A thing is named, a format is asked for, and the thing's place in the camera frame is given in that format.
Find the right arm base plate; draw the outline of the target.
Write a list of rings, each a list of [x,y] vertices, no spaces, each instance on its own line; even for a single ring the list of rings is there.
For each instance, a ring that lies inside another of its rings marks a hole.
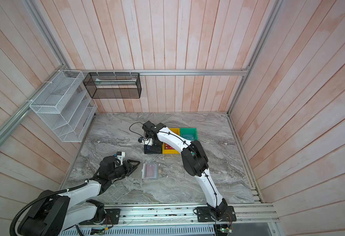
[[[228,222],[237,221],[233,206],[223,210],[215,210],[210,206],[199,206],[193,210],[199,222]]]

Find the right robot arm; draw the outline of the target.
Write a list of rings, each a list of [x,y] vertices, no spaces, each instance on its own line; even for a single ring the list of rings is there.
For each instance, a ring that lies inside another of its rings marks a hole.
[[[164,124],[157,125],[150,121],[143,124],[143,143],[148,146],[168,144],[182,157],[186,172],[195,177],[202,188],[211,217],[216,220],[224,215],[228,204],[218,191],[209,171],[208,157],[198,140],[190,141],[173,133]]]

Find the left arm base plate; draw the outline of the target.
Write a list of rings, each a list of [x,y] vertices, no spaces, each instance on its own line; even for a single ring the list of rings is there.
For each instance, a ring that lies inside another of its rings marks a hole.
[[[105,208],[97,213],[91,220],[83,221],[79,225],[98,225],[98,226],[114,226],[119,222],[120,208]]]

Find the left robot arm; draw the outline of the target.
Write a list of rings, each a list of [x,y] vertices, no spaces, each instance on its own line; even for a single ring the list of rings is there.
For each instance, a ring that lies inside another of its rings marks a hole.
[[[94,175],[82,184],[46,190],[26,204],[12,220],[10,235],[57,236],[84,221],[102,223],[106,220],[104,204],[93,198],[130,176],[139,165],[138,160],[122,160],[119,153],[103,158]]]

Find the grey card holder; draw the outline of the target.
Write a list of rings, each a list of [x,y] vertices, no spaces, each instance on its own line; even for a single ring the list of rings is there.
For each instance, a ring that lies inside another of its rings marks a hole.
[[[149,180],[157,179],[159,175],[159,165],[156,163],[142,163],[130,175],[134,179]]]

